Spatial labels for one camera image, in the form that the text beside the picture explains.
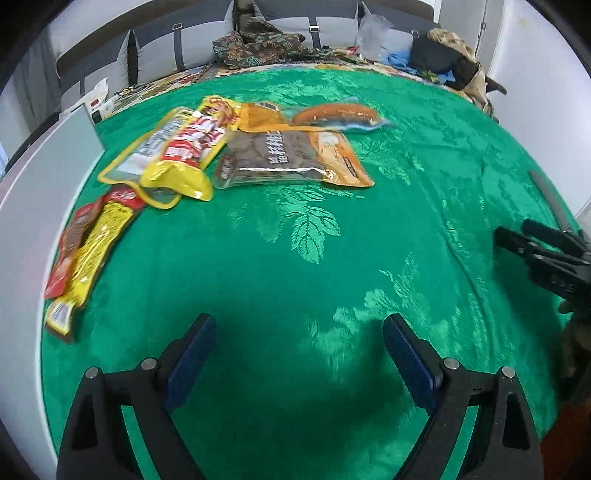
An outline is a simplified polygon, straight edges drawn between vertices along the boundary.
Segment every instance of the metal screw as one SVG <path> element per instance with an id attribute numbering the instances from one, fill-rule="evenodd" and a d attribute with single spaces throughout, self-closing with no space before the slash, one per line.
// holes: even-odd
<path id="1" fill-rule="evenodd" d="M 460 362 L 458 362 L 455 358 L 446 358 L 443 361 L 443 365 L 448 367 L 449 370 L 457 370 L 460 368 Z"/>
<path id="2" fill-rule="evenodd" d="M 99 369 L 96 367 L 90 367 L 88 370 L 86 370 L 85 372 L 85 377 L 86 378 L 94 378 L 99 374 Z"/>
<path id="3" fill-rule="evenodd" d="M 515 369 L 513 367 L 503 367 L 501 368 L 501 372 L 508 378 L 513 378 L 515 376 Z"/>
<path id="4" fill-rule="evenodd" d="M 156 367 L 157 363 L 155 358 L 145 358 L 142 360 L 141 366 L 143 370 L 152 370 Z"/>

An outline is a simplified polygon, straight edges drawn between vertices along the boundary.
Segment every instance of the beige cloth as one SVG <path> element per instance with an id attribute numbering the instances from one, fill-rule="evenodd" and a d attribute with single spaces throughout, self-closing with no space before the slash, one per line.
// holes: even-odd
<path id="1" fill-rule="evenodd" d="M 449 30 L 433 28 L 427 33 L 427 37 L 441 45 L 453 48 L 461 53 L 464 58 L 478 65 L 478 71 L 470 83 L 466 85 L 464 92 L 472 99 L 474 105 L 487 115 L 492 116 L 494 108 L 492 107 L 491 101 L 486 97 L 486 74 L 482 65 L 477 61 L 474 51 L 457 34 Z"/>

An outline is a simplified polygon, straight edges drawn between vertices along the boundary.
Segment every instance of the black strap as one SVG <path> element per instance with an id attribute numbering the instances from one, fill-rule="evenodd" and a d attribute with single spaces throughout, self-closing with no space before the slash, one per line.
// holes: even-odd
<path id="1" fill-rule="evenodd" d="M 318 20 L 314 14 L 308 13 L 308 22 L 310 23 L 310 35 L 312 36 L 312 46 L 320 48 L 320 33 L 318 28 Z"/>
<path id="2" fill-rule="evenodd" d="M 180 72 L 185 70 L 183 61 L 183 41 L 181 39 L 182 29 L 182 23 L 173 25 L 174 61 L 176 62 L 177 68 Z"/>

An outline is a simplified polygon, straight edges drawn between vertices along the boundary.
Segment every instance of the table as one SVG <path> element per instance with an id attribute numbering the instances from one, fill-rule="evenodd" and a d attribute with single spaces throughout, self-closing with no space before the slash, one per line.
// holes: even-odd
<path id="1" fill-rule="evenodd" d="M 486 372 L 513 366 L 538 433 L 550 428 L 566 318 L 518 258 L 493 248 L 492 232 L 527 217 L 556 224 L 528 175 L 536 163 L 502 127 L 450 92 L 378 73 L 235 74 L 97 125 L 106 152 L 76 207 L 106 191 L 96 175 L 136 137 L 210 94 L 301 105 L 357 96 L 395 125 L 347 133 L 376 185 L 236 187 L 146 208 L 78 317 L 76 343 L 44 334 L 56 448 L 87 367 L 159 355 L 201 312 L 217 319 L 219 341 L 173 420 L 210 480 L 392 478 L 427 419 L 382 343 L 393 312 L 441 356 Z M 125 417 L 145 477 L 158 478 Z M 474 418 L 470 409 L 446 478 Z"/>

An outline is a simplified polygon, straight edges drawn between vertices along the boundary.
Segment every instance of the blue gripper pad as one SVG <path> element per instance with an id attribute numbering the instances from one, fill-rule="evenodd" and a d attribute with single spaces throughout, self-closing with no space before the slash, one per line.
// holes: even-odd
<path id="1" fill-rule="evenodd" d="M 413 343 L 419 340 L 405 320 L 394 313 L 384 320 L 382 329 L 386 349 L 398 368 L 414 404 L 431 415 L 437 408 L 435 375 L 427 368 Z"/>
<path id="2" fill-rule="evenodd" d="M 187 348 L 181 354 L 165 384 L 164 408 L 172 413 L 187 400 L 203 365 L 217 340 L 217 326 L 208 316 L 201 328 L 193 332 Z"/>

